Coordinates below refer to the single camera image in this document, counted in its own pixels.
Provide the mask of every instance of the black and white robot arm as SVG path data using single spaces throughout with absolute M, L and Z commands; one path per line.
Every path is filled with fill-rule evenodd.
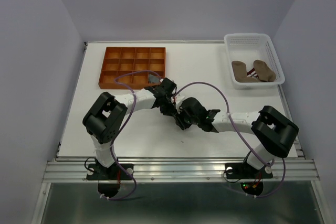
M 195 98 L 174 96 L 176 84 L 165 78 L 157 86 L 146 87 L 137 93 L 133 112 L 160 108 L 163 115 L 175 118 L 175 123 L 185 130 L 195 124 L 206 132 L 235 131 L 229 114 L 220 110 L 207 110 Z M 133 94 L 112 96 L 104 92 L 83 120 L 96 148 L 96 164 L 108 169 L 114 164 L 111 152 L 124 117 L 132 111 Z M 110 112 L 106 117 L 103 111 Z M 260 144 L 249 152 L 243 163 L 235 167 L 232 178 L 252 178 L 265 168 L 264 162 L 275 157 L 287 157 L 299 132 L 298 127 L 271 106 L 259 112 L 231 113 L 235 126 L 241 133 L 255 134 Z

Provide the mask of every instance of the red and white striped fabric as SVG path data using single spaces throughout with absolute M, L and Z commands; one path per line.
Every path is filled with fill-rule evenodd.
M 257 75 L 257 72 L 254 68 L 247 72 L 247 77 L 254 77 L 259 79 L 259 76 Z

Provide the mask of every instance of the wooden tray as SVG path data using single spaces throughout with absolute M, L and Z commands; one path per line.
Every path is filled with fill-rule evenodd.
M 152 70 L 164 78 L 165 61 L 165 47 L 107 47 L 98 85 L 101 89 L 126 89 L 116 84 L 115 78 L 140 70 Z M 136 73 L 118 81 L 133 89 L 156 85 L 148 82 L 148 75 L 148 72 Z

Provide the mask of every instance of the brown sock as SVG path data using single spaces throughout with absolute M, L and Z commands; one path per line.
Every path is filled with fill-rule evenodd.
M 253 77 L 247 77 L 246 65 L 241 61 L 232 61 L 233 74 L 238 82 L 260 82 Z
M 275 73 L 267 66 L 267 64 L 262 60 L 255 60 L 253 62 L 254 69 L 258 74 L 260 81 L 275 81 L 276 75 Z

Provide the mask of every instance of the white plastic basket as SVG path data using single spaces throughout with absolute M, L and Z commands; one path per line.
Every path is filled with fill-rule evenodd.
M 275 85 L 283 84 L 285 76 L 282 71 L 277 53 L 271 41 L 266 34 L 227 34 L 224 37 L 226 52 L 229 60 L 229 68 L 236 89 L 258 89 L 270 88 Z M 274 82 L 238 82 L 235 79 L 232 68 L 232 61 L 239 60 L 246 64 L 247 71 L 253 68 L 255 60 L 266 62 L 268 67 L 276 75 Z

